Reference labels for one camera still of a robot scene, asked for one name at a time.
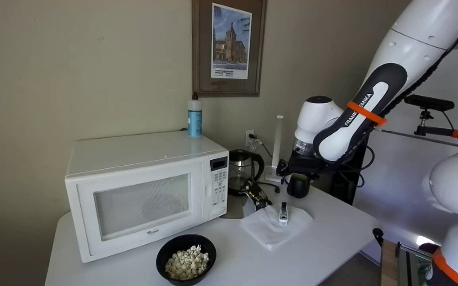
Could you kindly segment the framed church picture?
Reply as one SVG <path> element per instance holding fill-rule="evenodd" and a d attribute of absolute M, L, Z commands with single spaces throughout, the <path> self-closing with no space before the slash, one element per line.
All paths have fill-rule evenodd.
<path fill-rule="evenodd" d="M 267 0 L 192 0 L 198 97 L 258 97 Z"/>

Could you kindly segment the heap of popcorn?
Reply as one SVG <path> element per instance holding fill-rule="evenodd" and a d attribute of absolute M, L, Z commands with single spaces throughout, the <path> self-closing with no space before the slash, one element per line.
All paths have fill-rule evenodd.
<path fill-rule="evenodd" d="M 209 253 L 202 252 L 201 245 L 192 245 L 186 250 L 174 252 L 163 269 L 172 279 L 194 279 L 206 272 L 210 259 Z"/>

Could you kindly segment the white and blue bottle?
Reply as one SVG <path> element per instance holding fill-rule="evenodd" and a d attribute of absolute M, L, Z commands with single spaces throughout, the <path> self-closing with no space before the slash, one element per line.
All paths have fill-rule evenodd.
<path fill-rule="evenodd" d="M 202 136 L 202 102 L 199 100 L 197 92 L 193 92 L 192 98 L 188 102 L 187 119 L 189 137 Z"/>

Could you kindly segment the black bowl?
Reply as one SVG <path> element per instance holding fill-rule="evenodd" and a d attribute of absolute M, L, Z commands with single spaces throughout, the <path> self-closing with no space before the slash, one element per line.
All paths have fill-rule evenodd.
<path fill-rule="evenodd" d="M 176 280 L 176 279 L 169 278 L 167 273 L 165 273 L 163 269 L 165 266 L 166 260 L 169 259 L 169 257 L 174 252 L 177 252 L 179 250 L 186 250 L 190 248 L 192 245 L 201 245 L 202 252 L 207 252 L 210 254 L 211 259 L 208 263 L 208 268 L 206 272 L 198 276 L 197 278 L 189 279 L 189 280 Z M 164 279 L 168 280 L 172 285 L 174 286 L 194 286 L 198 284 L 211 270 L 211 268 L 215 264 L 216 258 L 217 258 L 216 248 L 209 239 L 207 239 L 206 237 L 202 235 L 186 234 L 186 235 L 180 235 L 178 237 L 175 237 L 171 239 L 169 242 L 165 243 L 164 246 L 162 246 L 156 258 L 156 267 L 157 267 L 157 271 L 159 272 L 159 274 Z"/>

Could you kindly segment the black mug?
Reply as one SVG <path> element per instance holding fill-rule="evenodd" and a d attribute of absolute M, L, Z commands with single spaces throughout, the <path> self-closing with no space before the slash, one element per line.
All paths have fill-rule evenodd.
<path fill-rule="evenodd" d="M 291 174 L 287 184 L 287 194 L 294 198 L 304 198 L 309 194 L 311 179 L 305 174 Z"/>

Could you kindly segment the black glass electric kettle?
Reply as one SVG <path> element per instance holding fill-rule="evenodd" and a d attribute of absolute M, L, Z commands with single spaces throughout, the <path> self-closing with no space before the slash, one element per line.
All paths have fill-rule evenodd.
<path fill-rule="evenodd" d="M 229 152 L 228 194 L 244 196 L 243 183 L 258 181 L 265 170 L 265 161 L 260 154 L 244 149 Z"/>

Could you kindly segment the microwave door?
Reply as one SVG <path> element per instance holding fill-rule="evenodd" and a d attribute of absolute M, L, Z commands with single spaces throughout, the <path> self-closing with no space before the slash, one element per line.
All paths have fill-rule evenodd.
<path fill-rule="evenodd" d="M 197 159 L 66 178 L 82 262 L 208 221 L 211 184 L 209 168 Z"/>

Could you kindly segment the white microwave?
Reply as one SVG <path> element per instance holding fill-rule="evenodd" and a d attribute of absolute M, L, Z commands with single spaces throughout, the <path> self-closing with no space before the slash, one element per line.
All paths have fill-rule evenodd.
<path fill-rule="evenodd" d="M 65 175 L 82 262 L 227 213 L 229 151 L 171 131 L 77 141 Z"/>

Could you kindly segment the white desk lamp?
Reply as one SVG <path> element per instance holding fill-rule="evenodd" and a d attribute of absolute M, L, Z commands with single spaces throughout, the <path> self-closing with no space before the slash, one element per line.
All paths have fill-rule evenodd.
<path fill-rule="evenodd" d="M 275 129 L 275 139 L 273 145 L 272 161 L 265 167 L 265 180 L 280 183 L 281 177 L 276 174 L 278 163 L 280 161 L 281 138 L 282 138 L 283 115 L 277 115 L 277 124 Z"/>

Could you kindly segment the white paper napkin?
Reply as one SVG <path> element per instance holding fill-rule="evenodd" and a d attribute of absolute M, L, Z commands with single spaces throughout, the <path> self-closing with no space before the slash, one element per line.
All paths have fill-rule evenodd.
<path fill-rule="evenodd" d="M 267 250 L 274 250 L 302 233 L 313 222 L 313 217 L 305 210 L 288 204 L 289 221 L 287 226 L 279 224 L 279 205 L 267 206 L 243 219 L 241 225 L 251 237 Z"/>

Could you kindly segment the white backdrop board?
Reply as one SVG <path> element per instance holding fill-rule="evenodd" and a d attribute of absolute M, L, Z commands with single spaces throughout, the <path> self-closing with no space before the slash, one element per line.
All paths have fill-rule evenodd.
<path fill-rule="evenodd" d="M 431 110 L 427 126 L 458 129 L 458 49 L 440 63 L 433 75 L 414 92 L 452 101 L 445 114 Z M 391 242 L 417 245 L 418 237 L 441 244 L 458 214 L 441 207 L 431 194 L 429 174 L 443 159 L 458 152 L 458 140 L 427 135 L 417 137 L 420 107 L 400 103 L 386 116 L 383 130 L 370 134 L 373 164 L 362 171 L 364 186 L 356 190 L 353 206 L 373 216 Z"/>

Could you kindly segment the black popcorn bag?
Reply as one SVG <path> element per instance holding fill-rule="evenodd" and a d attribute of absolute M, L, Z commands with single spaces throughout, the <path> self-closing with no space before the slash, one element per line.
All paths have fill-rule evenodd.
<path fill-rule="evenodd" d="M 241 184 L 241 192 L 245 193 L 252 201 L 256 211 L 273 205 L 267 194 L 262 190 L 262 188 L 260 188 L 258 183 L 252 179 L 246 179 Z"/>

